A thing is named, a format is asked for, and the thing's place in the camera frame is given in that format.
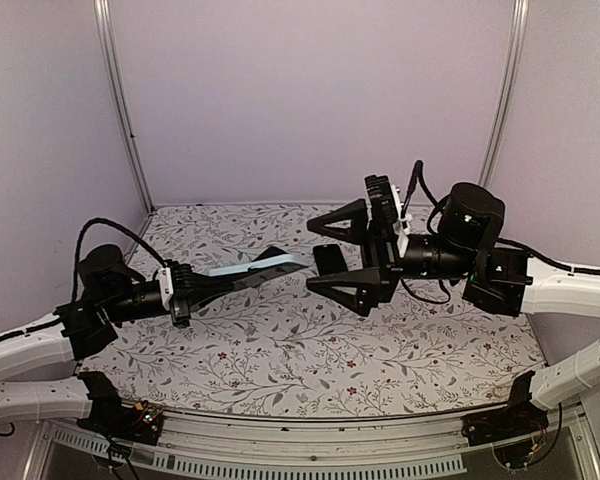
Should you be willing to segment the light blue phone case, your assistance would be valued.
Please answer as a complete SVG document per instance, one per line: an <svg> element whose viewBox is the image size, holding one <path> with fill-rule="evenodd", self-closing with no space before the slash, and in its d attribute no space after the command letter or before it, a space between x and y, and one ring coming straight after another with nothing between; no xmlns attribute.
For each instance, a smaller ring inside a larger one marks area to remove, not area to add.
<svg viewBox="0 0 600 480"><path fill-rule="evenodd" d="M265 269L270 267L279 267L283 265L294 265L302 269L309 267L311 265L311 262L298 255L282 254L268 257L266 259L255 260L245 264L214 268L208 271L208 275L212 277L221 275L233 275L245 273L254 269Z"/></svg>

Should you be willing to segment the black phone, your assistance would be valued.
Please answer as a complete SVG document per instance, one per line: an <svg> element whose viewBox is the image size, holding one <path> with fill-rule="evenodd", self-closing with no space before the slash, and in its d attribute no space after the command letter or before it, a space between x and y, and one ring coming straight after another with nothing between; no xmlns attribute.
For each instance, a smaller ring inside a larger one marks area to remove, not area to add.
<svg viewBox="0 0 600 480"><path fill-rule="evenodd" d="M294 262L285 262L266 267L248 268L245 272L234 275L232 281L233 290L241 291L250 288L257 288L263 283L295 273L305 268L305 265Z"/></svg>
<svg viewBox="0 0 600 480"><path fill-rule="evenodd" d="M281 255L286 255L286 252L284 250L282 250L281 248L278 248L275 246L269 246L254 259L254 262L266 260L266 259L273 258L273 257L278 257Z"/></svg>

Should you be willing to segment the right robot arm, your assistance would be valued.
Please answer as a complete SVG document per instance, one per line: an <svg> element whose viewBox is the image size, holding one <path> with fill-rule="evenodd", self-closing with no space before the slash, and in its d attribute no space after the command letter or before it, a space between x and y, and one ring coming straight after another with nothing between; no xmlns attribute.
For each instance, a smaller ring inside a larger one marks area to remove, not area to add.
<svg viewBox="0 0 600 480"><path fill-rule="evenodd" d="M356 245L361 268L321 269L307 288L366 317L409 280L461 282L463 299L495 315L560 313L600 319L600 267L564 264L500 236L505 205L460 182L439 200L424 234L411 231L408 206L385 176L365 180L366 199L308 221L309 231Z"/></svg>

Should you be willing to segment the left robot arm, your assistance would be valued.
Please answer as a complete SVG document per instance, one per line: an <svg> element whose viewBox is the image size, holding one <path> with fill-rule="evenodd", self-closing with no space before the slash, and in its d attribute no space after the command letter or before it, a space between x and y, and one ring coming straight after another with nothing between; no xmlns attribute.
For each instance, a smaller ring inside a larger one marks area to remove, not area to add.
<svg viewBox="0 0 600 480"><path fill-rule="evenodd" d="M36 368L81 361L102 352L126 322L170 316L186 327L212 301L261 281L249 265L198 274L188 264L163 260L152 280L129 267L118 246L93 249L77 264L80 298L22 327L0 334L0 426L20 421L73 418L106 438L155 437L161 410L140 400L124 405L99 371L48 382L13 382Z"/></svg>

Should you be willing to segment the floral patterned table mat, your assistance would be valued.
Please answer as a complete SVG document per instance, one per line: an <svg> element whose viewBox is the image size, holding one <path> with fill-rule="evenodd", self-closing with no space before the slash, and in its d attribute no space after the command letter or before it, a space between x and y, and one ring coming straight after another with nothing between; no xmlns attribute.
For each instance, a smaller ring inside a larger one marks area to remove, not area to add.
<svg viewBox="0 0 600 480"><path fill-rule="evenodd" d="M525 318L482 313L460 287L410 281L360 317L309 292L312 275L230 294L186 329L167 317L125 325L81 367L176 410L331 418L498 403L544 361Z"/></svg>

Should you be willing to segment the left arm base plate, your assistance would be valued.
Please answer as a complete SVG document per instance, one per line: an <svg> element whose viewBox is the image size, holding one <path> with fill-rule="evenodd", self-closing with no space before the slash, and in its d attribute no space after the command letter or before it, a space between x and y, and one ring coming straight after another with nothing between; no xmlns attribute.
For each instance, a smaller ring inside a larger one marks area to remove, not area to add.
<svg viewBox="0 0 600 480"><path fill-rule="evenodd" d="M88 418L77 420L76 424L105 439L156 446L163 430L164 415L157 405L141 402L120 406L107 414L92 413Z"/></svg>

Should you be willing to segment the front aluminium rail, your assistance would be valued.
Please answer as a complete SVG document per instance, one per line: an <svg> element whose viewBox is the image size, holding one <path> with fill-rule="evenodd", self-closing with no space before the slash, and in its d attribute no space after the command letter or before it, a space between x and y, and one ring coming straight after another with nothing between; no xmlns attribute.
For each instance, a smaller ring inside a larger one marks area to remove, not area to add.
<svg viewBox="0 0 600 480"><path fill-rule="evenodd" d="M572 401L545 430L473 445L464 413L351 419L167 411L155 445L127 455L71 421L43 423L27 479L600 479L600 453Z"/></svg>

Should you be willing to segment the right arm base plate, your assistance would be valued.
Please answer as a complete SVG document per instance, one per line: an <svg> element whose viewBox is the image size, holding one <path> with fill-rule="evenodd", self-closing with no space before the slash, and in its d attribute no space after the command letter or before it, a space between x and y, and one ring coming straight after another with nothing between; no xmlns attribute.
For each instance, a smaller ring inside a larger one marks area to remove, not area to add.
<svg viewBox="0 0 600 480"><path fill-rule="evenodd" d="M465 415L461 434L470 446L479 446L540 432L548 426L547 412L524 402Z"/></svg>

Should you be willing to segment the right aluminium frame post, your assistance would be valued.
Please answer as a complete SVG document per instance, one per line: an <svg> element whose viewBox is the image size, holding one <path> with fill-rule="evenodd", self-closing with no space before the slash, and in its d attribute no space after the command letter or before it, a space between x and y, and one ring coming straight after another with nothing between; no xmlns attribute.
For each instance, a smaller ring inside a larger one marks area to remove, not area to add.
<svg viewBox="0 0 600 480"><path fill-rule="evenodd" d="M496 170L523 55L529 6L530 2L528 0L515 0L513 2L502 81L496 103L495 116L478 178L479 185L484 188L490 186Z"/></svg>

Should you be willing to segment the aluminium frame post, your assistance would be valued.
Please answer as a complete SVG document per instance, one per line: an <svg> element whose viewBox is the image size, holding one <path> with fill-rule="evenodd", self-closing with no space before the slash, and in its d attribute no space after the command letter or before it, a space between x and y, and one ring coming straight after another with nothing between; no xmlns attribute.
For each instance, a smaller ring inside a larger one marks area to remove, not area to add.
<svg viewBox="0 0 600 480"><path fill-rule="evenodd" d="M110 2L106 0L94 0L93 6L104 66L132 178L143 210L146 214L151 214L154 212L155 206L140 158L124 91L122 72L114 38Z"/></svg>
<svg viewBox="0 0 600 480"><path fill-rule="evenodd" d="M478 178L479 185L484 188L490 186L496 170L523 55L529 6L530 2L528 0L515 0L513 2L502 81L496 103L495 116Z"/></svg>

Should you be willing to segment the left aluminium frame post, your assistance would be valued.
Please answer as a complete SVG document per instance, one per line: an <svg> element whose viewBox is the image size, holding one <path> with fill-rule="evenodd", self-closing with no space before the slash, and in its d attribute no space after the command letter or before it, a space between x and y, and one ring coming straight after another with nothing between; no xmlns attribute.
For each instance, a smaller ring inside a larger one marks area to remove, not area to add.
<svg viewBox="0 0 600 480"><path fill-rule="evenodd" d="M104 66L132 178L143 210L146 214L151 214L154 212L155 206L140 158L124 91L122 72L114 38L110 2L106 0L94 0L93 6Z"/></svg>

